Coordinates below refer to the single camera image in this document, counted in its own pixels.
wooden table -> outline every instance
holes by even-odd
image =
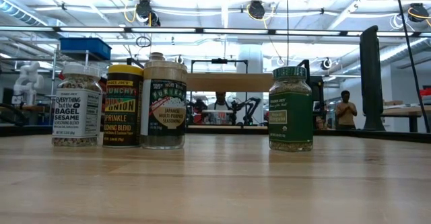
[[[431,106],[424,106],[427,114],[431,113]],[[406,108],[391,108],[383,110],[382,117],[407,117],[409,118],[409,131],[418,132],[418,118],[422,116],[422,110],[419,106]]]
[[[315,137],[187,135],[176,151],[52,147],[0,138],[6,223],[430,223],[431,145]]]

green label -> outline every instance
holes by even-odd
[[[270,94],[268,129],[271,141],[312,141],[311,94]]]

jar label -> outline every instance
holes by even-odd
[[[186,94],[186,84],[183,82],[144,80],[141,133],[144,136],[184,135]]]
[[[99,137],[102,94],[87,89],[58,89],[54,137]]]
[[[311,94],[270,94],[268,123],[270,141],[311,142]]]
[[[142,77],[126,75],[130,80],[119,80],[125,75],[124,73],[108,75],[103,126],[104,146],[139,145]]]

japanese multi-purpose seasoning jar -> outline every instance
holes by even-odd
[[[141,145],[178,149],[185,143],[187,67],[151,53],[143,72]]]
[[[108,68],[103,147],[138,147],[143,70],[131,65]]]
[[[102,88],[97,68],[69,64],[65,80],[57,86],[53,145],[81,147],[97,145],[100,133]]]
[[[269,147],[282,151],[312,149],[312,95],[303,67],[273,71],[269,90]]]

man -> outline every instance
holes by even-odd
[[[208,110],[230,110],[226,102],[226,92],[216,92],[216,101],[208,106]],[[230,124],[229,114],[226,112],[214,112],[209,114],[209,121],[212,124]]]
[[[350,92],[344,90],[341,93],[341,99],[343,101],[335,108],[335,113],[338,117],[337,130],[354,130],[356,127],[353,117],[358,115],[358,111],[355,104],[349,102]]]

